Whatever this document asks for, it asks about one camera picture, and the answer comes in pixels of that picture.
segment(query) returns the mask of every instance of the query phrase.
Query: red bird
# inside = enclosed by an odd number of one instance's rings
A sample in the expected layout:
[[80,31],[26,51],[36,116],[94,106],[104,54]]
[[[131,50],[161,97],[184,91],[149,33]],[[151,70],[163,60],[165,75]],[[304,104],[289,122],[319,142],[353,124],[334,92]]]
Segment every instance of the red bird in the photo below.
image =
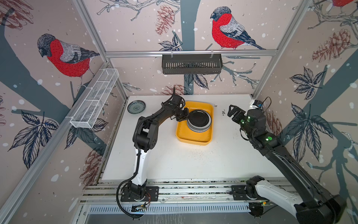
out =
[[64,75],[81,78],[81,84],[77,89],[85,86],[82,84],[82,75],[90,70],[89,64],[92,59],[99,56],[99,53],[86,50],[76,44],[65,43],[51,34],[42,35],[37,41],[37,47],[40,55],[42,57],[46,55],[49,61]]
[[247,34],[243,25],[235,20],[229,7],[216,8],[210,18],[213,19],[213,38],[221,46],[220,50],[224,47],[235,50],[238,46],[244,45],[264,50]]

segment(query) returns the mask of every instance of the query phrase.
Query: small plate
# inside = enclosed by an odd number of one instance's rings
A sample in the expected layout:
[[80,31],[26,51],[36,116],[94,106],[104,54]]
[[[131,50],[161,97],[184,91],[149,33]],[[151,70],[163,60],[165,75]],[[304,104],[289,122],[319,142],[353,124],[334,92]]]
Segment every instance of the small plate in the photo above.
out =
[[128,104],[127,110],[131,114],[139,114],[145,109],[145,103],[141,100],[135,100]]

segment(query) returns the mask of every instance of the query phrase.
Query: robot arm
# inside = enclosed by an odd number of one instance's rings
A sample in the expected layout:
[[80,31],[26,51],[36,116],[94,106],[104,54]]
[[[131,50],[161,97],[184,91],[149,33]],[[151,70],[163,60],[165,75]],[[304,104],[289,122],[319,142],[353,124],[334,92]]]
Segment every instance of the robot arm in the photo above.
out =
[[346,201],[316,182],[281,145],[279,138],[266,131],[266,117],[260,108],[248,110],[245,116],[244,110],[230,105],[227,115],[240,124],[246,140],[268,158],[299,193],[299,196],[290,194],[255,176],[246,182],[249,198],[267,198],[294,215],[301,224],[332,224],[340,220]]

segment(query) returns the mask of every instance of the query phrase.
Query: table surface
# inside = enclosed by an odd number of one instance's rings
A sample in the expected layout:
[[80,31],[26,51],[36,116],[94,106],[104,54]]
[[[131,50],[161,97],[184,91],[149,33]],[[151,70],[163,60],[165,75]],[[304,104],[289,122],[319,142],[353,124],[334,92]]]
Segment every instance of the table surface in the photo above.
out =
[[[170,96],[130,96],[129,102],[142,100],[146,108],[139,114],[124,112],[102,180],[124,180],[133,175],[136,160],[132,141],[140,116],[160,109]],[[223,178],[283,177],[283,174],[252,145],[241,138],[240,125],[227,116],[229,105],[248,110],[249,95],[184,95],[185,101],[199,101],[214,106],[213,140],[206,146],[180,142],[176,120],[167,119],[159,127],[158,142],[151,149],[147,178],[170,180],[216,180]]]

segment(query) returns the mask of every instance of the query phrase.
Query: white dot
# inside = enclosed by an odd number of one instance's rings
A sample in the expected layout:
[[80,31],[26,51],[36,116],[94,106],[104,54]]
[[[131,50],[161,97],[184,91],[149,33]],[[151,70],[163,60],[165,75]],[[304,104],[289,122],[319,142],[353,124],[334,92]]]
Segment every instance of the white dot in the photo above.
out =
[[57,179],[58,179],[58,174],[56,174],[55,176],[53,176],[53,177],[51,178],[51,181],[52,181],[52,182],[56,182]]

